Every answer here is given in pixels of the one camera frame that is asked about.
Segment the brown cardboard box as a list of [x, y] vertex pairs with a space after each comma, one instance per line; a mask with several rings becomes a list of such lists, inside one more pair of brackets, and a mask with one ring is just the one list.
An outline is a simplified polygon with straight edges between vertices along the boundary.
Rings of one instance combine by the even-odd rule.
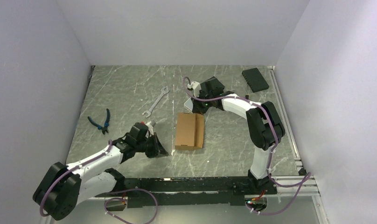
[[175, 149], [194, 151], [203, 148], [204, 116], [198, 113], [178, 113]]

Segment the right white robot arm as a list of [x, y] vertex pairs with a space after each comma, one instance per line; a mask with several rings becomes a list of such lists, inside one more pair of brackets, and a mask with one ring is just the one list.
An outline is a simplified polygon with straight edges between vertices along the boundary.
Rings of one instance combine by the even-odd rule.
[[286, 133], [274, 104], [270, 101], [253, 102], [232, 91], [225, 91], [225, 86], [216, 77], [202, 83], [189, 81], [187, 91], [190, 93], [193, 113], [205, 114], [214, 107], [232, 112], [247, 121], [249, 136], [255, 146], [248, 174], [248, 189], [254, 194], [260, 193], [270, 181], [268, 174], [272, 147]]

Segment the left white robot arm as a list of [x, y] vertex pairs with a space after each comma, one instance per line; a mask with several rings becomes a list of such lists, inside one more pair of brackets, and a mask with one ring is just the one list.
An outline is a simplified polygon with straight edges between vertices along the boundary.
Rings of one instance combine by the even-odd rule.
[[119, 196], [129, 192], [126, 178], [115, 166], [137, 153], [144, 153], [148, 158], [168, 155], [154, 131], [155, 125], [155, 121], [137, 122], [123, 137], [109, 140], [99, 152], [67, 165], [61, 162], [51, 165], [33, 194], [40, 215], [58, 221], [93, 196]]

